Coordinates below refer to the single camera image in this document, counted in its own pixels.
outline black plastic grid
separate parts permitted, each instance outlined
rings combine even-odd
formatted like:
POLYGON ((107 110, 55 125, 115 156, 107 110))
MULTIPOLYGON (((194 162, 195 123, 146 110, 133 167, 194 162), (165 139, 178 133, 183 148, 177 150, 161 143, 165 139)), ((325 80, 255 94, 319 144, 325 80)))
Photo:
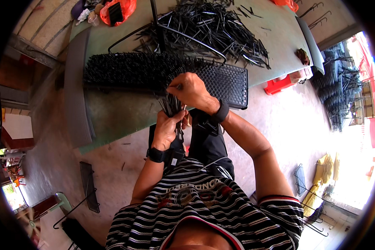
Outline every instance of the black plastic grid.
POLYGON ((305 187, 305 177, 304 177, 304 169, 303 165, 300 164, 296 170, 294 171, 294 176, 296 177, 296 192, 301 197, 303 193, 307 190, 305 187))
POLYGON ((228 102, 230 107, 246 109, 248 105, 247 69, 214 62, 195 72, 210 95, 228 102))
POLYGON ((100 213, 100 204, 97 202, 96 193, 92 194, 92 192, 96 191, 93 182, 94 171, 89 163, 80 162, 79 166, 81 169, 82 185, 84 186, 85 197, 87 197, 87 206, 93 212, 100 213))
POLYGON ((247 69, 199 58, 175 59, 175 57, 175 55, 147 53, 94 55, 89 58, 88 65, 85 67, 84 88, 143 92, 165 96, 165 86, 178 74, 188 71, 197 73, 210 95, 226 100, 232 108, 242 110, 247 108, 249 82, 247 69), (160 63, 162 59, 167 60, 164 65, 160 63), (120 75, 125 71, 119 69, 126 67, 128 68, 126 72, 131 78, 120 75), (158 79, 167 79, 162 83, 148 84, 145 81, 149 80, 142 80, 141 77, 141 74, 152 77, 152 74, 164 73, 165 77, 158 77, 158 79), (132 77, 137 79, 138 83, 133 82, 132 77))

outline orange plastic bag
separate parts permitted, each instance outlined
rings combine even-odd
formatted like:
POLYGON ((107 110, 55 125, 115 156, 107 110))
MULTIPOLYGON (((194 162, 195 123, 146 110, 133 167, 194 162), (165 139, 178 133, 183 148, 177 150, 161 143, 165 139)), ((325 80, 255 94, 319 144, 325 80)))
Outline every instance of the orange plastic bag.
POLYGON ((276 5, 287 5, 295 13, 299 10, 299 6, 293 0, 272 0, 276 5))
POLYGON ((108 14, 108 8, 117 2, 120 2, 124 20, 122 22, 116 22, 114 26, 118 26, 121 23, 125 22, 136 9, 136 0, 112 0, 111 2, 105 3, 105 6, 100 11, 100 18, 107 25, 110 25, 110 15, 108 14))

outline table top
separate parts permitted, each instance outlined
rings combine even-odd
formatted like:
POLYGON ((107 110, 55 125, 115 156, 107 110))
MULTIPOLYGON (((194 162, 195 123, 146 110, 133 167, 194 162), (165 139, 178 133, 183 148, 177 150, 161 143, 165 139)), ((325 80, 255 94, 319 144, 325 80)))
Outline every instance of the table top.
MULTIPOLYGON (((247 65, 249 87, 264 83, 268 80, 290 74, 303 69, 294 52, 303 48, 310 57, 310 50, 304 35, 295 18, 295 13, 286 6, 276 6, 269 0, 235 0, 235 5, 230 9, 235 10, 240 5, 253 8, 253 12, 263 18, 240 16, 243 24, 260 39, 269 52, 271 70, 247 65)), ((157 12, 167 13, 170 7, 175 6, 175 0, 157 1, 157 12)), ((149 0, 137 1, 135 12, 118 27, 109 27, 103 22, 97 27, 92 27, 86 48, 85 61, 91 55, 107 54, 108 47, 130 32, 150 23, 153 20, 149 0)), ((79 32, 90 27, 87 22, 74 26, 71 39, 79 32)), ((117 44, 112 52, 130 52, 140 43, 134 41, 135 35, 117 44)), ((236 66, 244 67, 245 62, 240 60, 236 66)), ((108 94, 85 90, 85 101, 88 106, 96 138, 93 143, 80 147, 82 154, 119 138, 125 137, 136 131, 149 127, 156 122, 156 114, 161 110, 158 100, 154 96, 135 93, 122 93, 111 91, 108 94)))

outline man's left hand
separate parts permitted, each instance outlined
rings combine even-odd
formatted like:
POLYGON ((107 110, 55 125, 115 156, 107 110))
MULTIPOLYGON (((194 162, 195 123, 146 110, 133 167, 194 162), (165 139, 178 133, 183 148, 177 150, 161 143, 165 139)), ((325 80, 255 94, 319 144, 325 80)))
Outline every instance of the man's left hand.
POLYGON ((174 117, 168 117, 163 110, 161 110, 157 115, 157 125, 154 131, 154 139, 151 144, 151 148, 156 148, 160 151, 165 151, 170 148, 171 142, 175 140, 175 128, 176 124, 182 121, 182 129, 186 128, 187 110, 182 110, 174 117))

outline hand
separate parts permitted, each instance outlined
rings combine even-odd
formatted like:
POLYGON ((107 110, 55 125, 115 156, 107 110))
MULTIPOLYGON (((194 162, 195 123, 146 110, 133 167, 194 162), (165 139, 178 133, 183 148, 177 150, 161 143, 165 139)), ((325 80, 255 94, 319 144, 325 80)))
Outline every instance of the hand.
POLYGON ((160 151, 165 151, 170 148, 171 142, 175 140, 175 128, 176 124, 182 121, 182 129, 186 128, 187 119, 187 110, 182 110, 174 117, 168 117, 163 110, 157 114, 157 125, 154 131, 154 139, 151 144, 151 148, 156 148, 160 151))
POLYGON ((204 82, 195 73, 184 73, 175 77, 167 88, 182 103, 198 108, 209 115, 220 109, 220 102, 212 97, 205 88, 204 82))

